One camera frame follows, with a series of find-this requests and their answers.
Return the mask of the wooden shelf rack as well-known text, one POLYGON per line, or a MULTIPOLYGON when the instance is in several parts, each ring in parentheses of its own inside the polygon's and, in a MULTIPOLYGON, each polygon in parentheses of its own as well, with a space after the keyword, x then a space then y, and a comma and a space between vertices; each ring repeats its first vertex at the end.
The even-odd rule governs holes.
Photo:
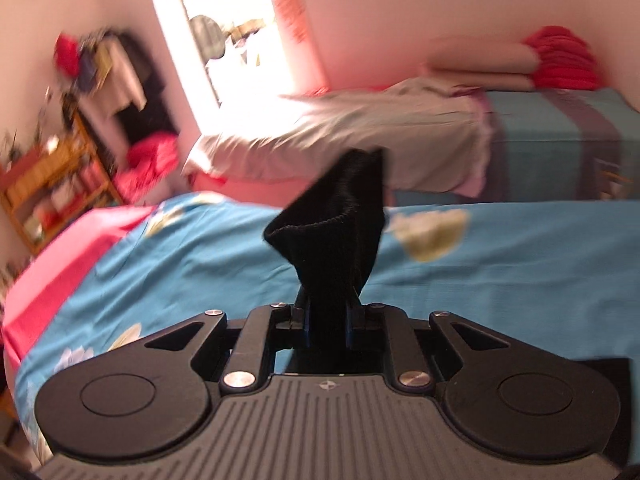
POLYGON ((84 212, 124 202, 81 112, 72 128, 1 166, 1 259, 36 256, 84 212))

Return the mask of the red folded cloth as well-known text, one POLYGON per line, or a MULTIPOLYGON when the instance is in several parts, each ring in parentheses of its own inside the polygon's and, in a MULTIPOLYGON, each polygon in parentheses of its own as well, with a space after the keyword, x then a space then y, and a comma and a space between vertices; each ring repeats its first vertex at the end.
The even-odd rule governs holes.
POLYGON ((536 89, 594 91, 603 87, 590 45, 563 26, 544 26, 524 40, 539 58, 530 75, 536 89))

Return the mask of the teal striped bed sheet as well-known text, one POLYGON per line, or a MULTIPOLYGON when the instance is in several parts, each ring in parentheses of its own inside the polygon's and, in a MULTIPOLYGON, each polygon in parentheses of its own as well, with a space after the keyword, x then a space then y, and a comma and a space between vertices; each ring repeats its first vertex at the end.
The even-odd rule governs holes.
POLYGON ((459 193, 393 192, 399 206, 639 197, 639 113, 615 90, 488 91, 485 185, 459 193))

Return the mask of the grey beige quilt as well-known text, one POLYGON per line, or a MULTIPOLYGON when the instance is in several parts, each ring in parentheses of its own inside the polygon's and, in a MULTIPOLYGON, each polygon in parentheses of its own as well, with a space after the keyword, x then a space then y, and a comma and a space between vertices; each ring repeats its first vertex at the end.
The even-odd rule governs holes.
POLYGON ((314 180, 351 148, 385 148, 394 190, 475 198, 486 183, 490 137, 474 88, 414 77, 381 91, 226 106, 193 145, 183 170, 233 180, 314 180))

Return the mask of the blue floral bed sheet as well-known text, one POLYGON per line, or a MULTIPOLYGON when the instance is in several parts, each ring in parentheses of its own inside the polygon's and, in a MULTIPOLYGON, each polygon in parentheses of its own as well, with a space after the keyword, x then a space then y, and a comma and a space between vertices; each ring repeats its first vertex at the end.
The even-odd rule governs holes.
MULTIPOLYGON (((186 194, 115 244, 6 369, 41 458, 40 387, 55 373, 207 310, 242 318, 290 302, 298 279, 262 237, 276 211, 186 194)), ((448 310, 569 359, 639 361, 639 205, 498 203, 397 207, 361 298, 413 318, 448 310)))

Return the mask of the pink pillows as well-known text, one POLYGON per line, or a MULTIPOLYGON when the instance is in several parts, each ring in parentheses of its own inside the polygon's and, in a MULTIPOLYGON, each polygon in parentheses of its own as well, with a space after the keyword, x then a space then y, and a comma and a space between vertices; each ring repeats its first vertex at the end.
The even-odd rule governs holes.
POLYGON ((432 40, 421 74, 485 90, 530 91, 540 58, 526 44, 475 37, 432 40))

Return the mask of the red folded clothes pile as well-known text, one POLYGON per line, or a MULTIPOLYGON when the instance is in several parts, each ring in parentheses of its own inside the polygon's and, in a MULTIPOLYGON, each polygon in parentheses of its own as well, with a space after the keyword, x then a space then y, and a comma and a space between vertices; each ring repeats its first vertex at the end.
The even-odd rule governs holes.
POLYGON ((134 144, 126 159, 127 167, 117 171, 113 182, 124 202, 134 204, 178 167, 177 136, 154 132, 134 144))

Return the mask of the hanging clothes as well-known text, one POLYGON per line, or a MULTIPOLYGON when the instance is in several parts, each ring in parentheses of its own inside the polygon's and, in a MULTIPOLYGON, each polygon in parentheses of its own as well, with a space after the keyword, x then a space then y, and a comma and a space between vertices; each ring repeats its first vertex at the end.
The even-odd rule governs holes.
POLYGON ((157 132, 177 134, 164 100, 165 81, 152 56, 127 29, 58 35, 53 64, 67 115, 115 127, 135 144, 157 132))

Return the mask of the pink blanket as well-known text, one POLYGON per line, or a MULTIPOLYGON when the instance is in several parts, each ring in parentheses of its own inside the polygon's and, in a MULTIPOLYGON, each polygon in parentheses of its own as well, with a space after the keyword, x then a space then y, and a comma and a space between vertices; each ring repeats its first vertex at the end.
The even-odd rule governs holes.
POLYGON ((96 208, 43 249, 12 285, 4 304, 2 338, 17 368, 89 271, 154 211, 152 206, 96 208))

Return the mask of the black pants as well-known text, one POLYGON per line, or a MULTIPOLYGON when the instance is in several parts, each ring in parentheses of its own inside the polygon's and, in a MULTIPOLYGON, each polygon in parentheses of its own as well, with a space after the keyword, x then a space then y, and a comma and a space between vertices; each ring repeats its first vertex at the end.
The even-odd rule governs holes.
POLYGON ((385 151, 352 148, 285 207, 264 240, 294 266, 304 342, 286 370, 347 373, 356 360, 360 294, 373 270, 386 225, 385 151))

